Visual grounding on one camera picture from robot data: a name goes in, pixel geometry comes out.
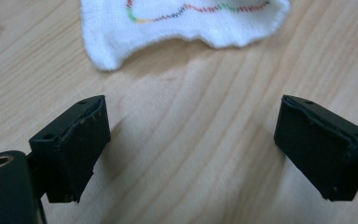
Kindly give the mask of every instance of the wooden table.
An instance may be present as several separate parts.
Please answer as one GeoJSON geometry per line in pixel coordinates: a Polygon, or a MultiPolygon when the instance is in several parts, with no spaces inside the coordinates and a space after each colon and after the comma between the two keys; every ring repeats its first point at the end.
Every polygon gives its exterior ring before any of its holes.
{"type": "Polygon", "coordinates": [[[358,1],[293,1],[282,29],[245,49],[169,40],[116,72],[90,62],[79,0],[0,1],[0,152],[66,108],[106,95],[112,141],[81,202],[49,223],[358,223],[284,157],[283,94],[358,125],[358,1]]]}

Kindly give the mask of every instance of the white cloth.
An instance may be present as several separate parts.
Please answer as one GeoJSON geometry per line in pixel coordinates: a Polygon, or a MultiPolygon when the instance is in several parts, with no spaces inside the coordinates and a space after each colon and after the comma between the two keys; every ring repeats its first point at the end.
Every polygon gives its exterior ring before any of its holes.
{"type": "Polygon", "coordinates": [[[81,2],[85,48],[101,70],[116,70],[136,50],[169,38],[244,47],[273,34],[290,8],[288,0],[81,2]]]}

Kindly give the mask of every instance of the colored stitching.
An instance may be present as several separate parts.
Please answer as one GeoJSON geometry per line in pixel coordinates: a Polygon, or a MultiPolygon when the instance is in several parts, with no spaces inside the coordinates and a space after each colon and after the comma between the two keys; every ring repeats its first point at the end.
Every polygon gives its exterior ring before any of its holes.
{"type": "Polygon", "coordinates": [[[169,20],[169,19],[173,19],[173,18],[178,18],[180,17],[186,10],[190,10],[193,9],[195,11],[198,11],[199,13],[215,13],[219,10],[229,10],[233,13],[242,13],[242,12],[254,12],[254,11],[259,11],[261,9],[263,9],[266,5],[269,4],[269,1],[264,2],[263,4],[259,5],[259,6],[249,6],[249,7],[232,7],[230,4],[228,3],[222,3],[219,4],[215,7],[195,7],[193,5],[190,4],[183,4],[179,10],[171,15],[165,15],[165,16],[160,16],[157,17],[155,19],[138,19],[133,15],[133,10],[132,10],[132,6],[133,6],[133,0],[127,0],[127,14],[130,18],[130,20],[132,20],[133,22],[137,22],[137,23],[146,23],[146,22],[154,22],[154,21],[165,21],[165,20],[169,20]]]}

